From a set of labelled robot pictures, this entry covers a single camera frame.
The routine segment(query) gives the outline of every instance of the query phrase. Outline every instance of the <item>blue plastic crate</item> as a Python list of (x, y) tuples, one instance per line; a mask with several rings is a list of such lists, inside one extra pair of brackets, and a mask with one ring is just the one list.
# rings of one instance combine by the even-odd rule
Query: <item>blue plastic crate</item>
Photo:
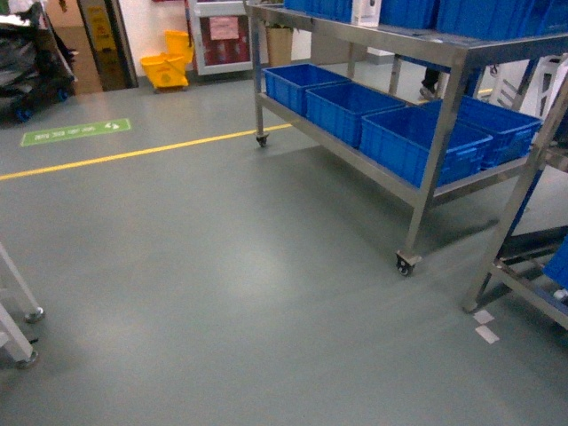
[(292, 11), (305, 12), (309, 0), (284, 0), (284, 7)]
[[(412, 106), (363, 117), (359, 150), (379, 164), (420, 187), (438, 118)], [(456, 123), (440, 172), (438, 186), (480, 171), (491, 136)]]
[(383, 0), (382, 24), (405, 28), (434, 28), (439, 0)]
[[(428, 102), (422, 107), (439, 114), (442, 101)], [(490, 169), (527, 155), (534, 134), (541, 126), (538, 118), (467, 96), (461, 101), (458, 119), (493, 136), (493, 142), (481, 164), (482, 169)]]
[(568, 288), (568, 237), (544, 267), (543, 272), (564, 288)]
[(307, 89), (350, 80), (312, 64), (267, 68), (264, 71), (266, 94), (305, 117)]
[(484, 40), (535, 36), (554, 1), (440, 0), (437, 29)]
[(361, 117), (401, 108), (404, 102), (356, 83), (310, 89), (307, 118), (346, 144), (357, 147), (361, 140)]
[(538, 34), (557, 34), (568, 32), (568, 2), (566, 0), (553, 0), (548, 8), (546, 18), (538, 30)]
[(309, 15), (351, 23), (353, 0), (307, 0), (306, 12)]

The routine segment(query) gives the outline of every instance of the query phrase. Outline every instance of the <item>stainless steel shelving cart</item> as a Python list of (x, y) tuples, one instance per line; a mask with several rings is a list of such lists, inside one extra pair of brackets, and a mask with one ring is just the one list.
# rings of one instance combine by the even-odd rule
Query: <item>stainless steel shelving cart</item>
[[(564, 79), (556, 103), (535, 140), (533, 150), (462, 302), (466, 312), (475, 311), (481, 304), (484, 304), (484, 296), (489, 295), (486, 291), (487, 286), (490, 279), (494, 277), (562, 327), (568, 329), (568, 306), (557, 301), (549, 292), (512, 267), (514, 264), (527, 260), (534, 262), (534, 259), (554, 253), (568, 233), (568, 226), (561, 226), (513, 236), (518, 220), (523, 215), (526, 203), (544, 168), (554, 167), (568, 173), (568, 148), (551, 146), (558, 124), (567, 108), (568, 78)], [(539, 272), (540, 263), (534, 263)]]
[[(516, 160), (500, 167), (482, 171), (449, 185), (436, 187), (447, 145), (454, 128), (457, 112), (469, 76), (487, 65), (511, 62), (521, 59), (536, 59), (546, 55), (568, 51), (568, 34), (551, 35), (487, 42), (455, 35), (440, 34), (432, 30), (412, 30), (379, 26), (361, 28), (350, 24), (323, 20), (294, 12), (279, 6), (247, 5), (250, 17), (251, 49), (254, 70), (256, 105), (256, 140), (266, 145), (263, 107), (268, 108), (296, 128), (312, 137), (318, 143), (347, 161), (351, 166), (372, 178), (379, 185), (413, 207), (414, 213), (402, 249), (397, 251), (397, 267), (403, 275), (412, 273), (421, 257), (414, 252), (414, 244), (420, 230), (424, 213), (440, 204), (515, 177), (525, 165), (525, 159)], [(324, 36), (362, 44), (376, 49), (393, 51), (400, 57), (408, 57), (446, 67), (450, 71), (446, 96), (430, 149), (422, 186), (416, 188), (394, 175), (365, 155), (353, 150), (339, 139), (306, 121), (261, 92), (261, 64), (259, 54), (259, 27), (261, 21), (276, 22)], [(390, 80), (390, 94), (396, 94), (400, 61), (395, 61)], [(354, 63), (348, 64), (347, 75), (354, 74)]]
[(246, 19), (245, 8), (241, 0), (185, 0), (185, 12), (190, 22), (191, 33), (195, 42), (195, 62), (199, 75), (249, 71), (252, 69), (252, 62), (250, 60), (217, 63), (217, 61), (209, 61), (208, 54), (206, 53), (207, 50), (215, 49), (216, 46), (213, 43), (207, 45), (211, 42), (210, 40), (206, 40), (209, 28), (204, 28), (202, 20), (219, 16), (235, 16), (237, 18)]

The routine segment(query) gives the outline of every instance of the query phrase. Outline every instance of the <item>white box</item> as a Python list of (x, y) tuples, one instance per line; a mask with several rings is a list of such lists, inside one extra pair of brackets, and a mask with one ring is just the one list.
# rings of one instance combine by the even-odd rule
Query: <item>white box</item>
[(376, 27), (381, 16), (382, 0), (353, 0), (351, 24), (360, 27)]

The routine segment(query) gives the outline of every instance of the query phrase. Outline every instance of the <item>caster wheel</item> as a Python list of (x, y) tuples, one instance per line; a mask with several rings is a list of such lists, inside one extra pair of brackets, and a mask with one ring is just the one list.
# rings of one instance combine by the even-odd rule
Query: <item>caster wheel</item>
[(35, 324), (45, 318), (45, 311), (43, 308), (38, 307), (34, 313), (26, 315), (25, 320), (28, 324)]
[(65, 102), (69, 99), (69, 91), (63, 87), (57, 89), (57, 99), (59, 102)]
[(256, 142), (258, 142), (258, 144), (260, 145), (261, 148), (264, 148), (266, 146), (266, 140), (267, 139), (268, 139), (268, 135), (257, 136)]
[(400, 272), (400, 275), (402, 275), (403, 277), (409, 277), (410, 275), (412, 275), (414, 267), (402, 257), (399, 257), (397, 259), (397, 269), (398, 272)]
[(28, 122), (34, 113), (31, 109), (24, 106), (19, 106), (14, 109), (14, 115), (19, 122)]
[(28, 359), (23, 359), (22, 361), (18, 361), (16, 363), (16, 368), (18, 368), (19, 370), (27, 370), (28, 368), (31, 368), (36, 364), (38, 357), (39, 355), (37, 354), (37, 352), (33, 351)]

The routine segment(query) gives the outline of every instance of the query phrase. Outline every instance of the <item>doorway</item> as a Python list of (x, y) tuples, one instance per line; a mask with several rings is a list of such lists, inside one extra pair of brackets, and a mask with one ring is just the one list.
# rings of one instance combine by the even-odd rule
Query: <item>doorway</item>
[(51, 24), (68, 49), (76, 51), (75, 94), (138, 87), (116, 0), (66, 0), (47, 4)]

